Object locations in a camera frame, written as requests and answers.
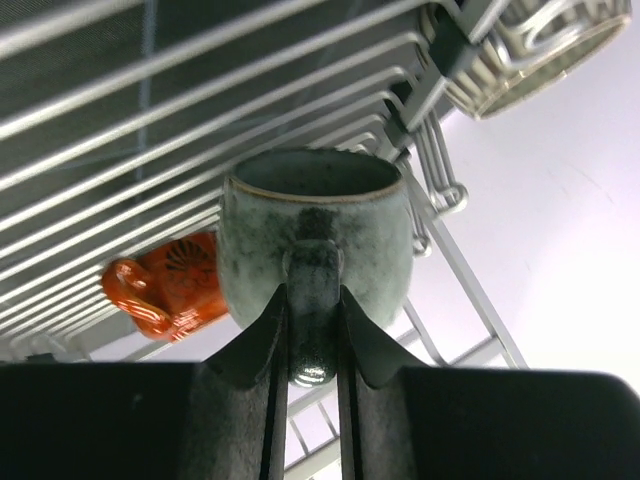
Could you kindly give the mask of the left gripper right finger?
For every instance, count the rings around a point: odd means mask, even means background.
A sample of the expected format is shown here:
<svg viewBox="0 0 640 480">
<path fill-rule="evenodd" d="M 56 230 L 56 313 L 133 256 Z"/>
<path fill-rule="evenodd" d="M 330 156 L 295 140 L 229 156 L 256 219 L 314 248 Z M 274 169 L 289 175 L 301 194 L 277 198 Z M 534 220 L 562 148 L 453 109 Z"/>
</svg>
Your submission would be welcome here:
<svg viewBox="0 0 640 480">
<path fill-rule="evenodd" d="M 594 372 L 430 367 L 341 293 L 346 479 L 635 479 L 639 398 Z"/>
</svg>

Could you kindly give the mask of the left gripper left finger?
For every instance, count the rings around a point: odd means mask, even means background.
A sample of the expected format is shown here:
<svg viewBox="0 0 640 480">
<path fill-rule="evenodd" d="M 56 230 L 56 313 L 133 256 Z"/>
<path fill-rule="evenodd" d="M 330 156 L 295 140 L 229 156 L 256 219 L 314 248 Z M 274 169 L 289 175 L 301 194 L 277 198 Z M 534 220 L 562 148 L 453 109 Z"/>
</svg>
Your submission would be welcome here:
<svg viewBox="0 0 640 480">
<path fill-rule="evenodd" d="M 5 479 L 280 479 L 286 290 L 205 361 L 1 369 Z"/>
</svg>

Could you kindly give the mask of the orange patterned mug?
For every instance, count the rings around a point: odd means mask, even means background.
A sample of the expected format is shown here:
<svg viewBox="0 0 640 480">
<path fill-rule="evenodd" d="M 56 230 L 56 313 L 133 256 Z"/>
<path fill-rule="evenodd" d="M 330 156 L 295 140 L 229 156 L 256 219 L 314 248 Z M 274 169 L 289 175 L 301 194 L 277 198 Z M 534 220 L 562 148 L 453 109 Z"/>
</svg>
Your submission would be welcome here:
<svg viewBox="0 0 640 480">
<path fill-rule="evenodd" d="M 211 231 L 172 240 L 137 259 L 116 259 L 101 285 L 106 297 L 155 341 L 177 343 L 228 313 Z"/>
</svg>

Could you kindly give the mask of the grey speckled mug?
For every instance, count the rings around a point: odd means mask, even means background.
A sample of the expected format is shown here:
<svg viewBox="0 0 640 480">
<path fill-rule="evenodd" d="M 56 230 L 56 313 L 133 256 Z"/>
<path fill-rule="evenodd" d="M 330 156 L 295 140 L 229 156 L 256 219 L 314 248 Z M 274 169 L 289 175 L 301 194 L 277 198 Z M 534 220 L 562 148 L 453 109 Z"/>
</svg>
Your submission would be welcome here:
<svg viewBox="0 0 640 480">
<path fill-rule="evenodd" d="M 272 150 L 228 174 L 217 231 L 218 278 L 235 322 L 251 325 L 287 289 L 289 379 L 336 374 L 342 289 L 390 327 L 406 299 L 413 240 L 406 183 L 392 163 L 329 149 Z"/>
</svg>

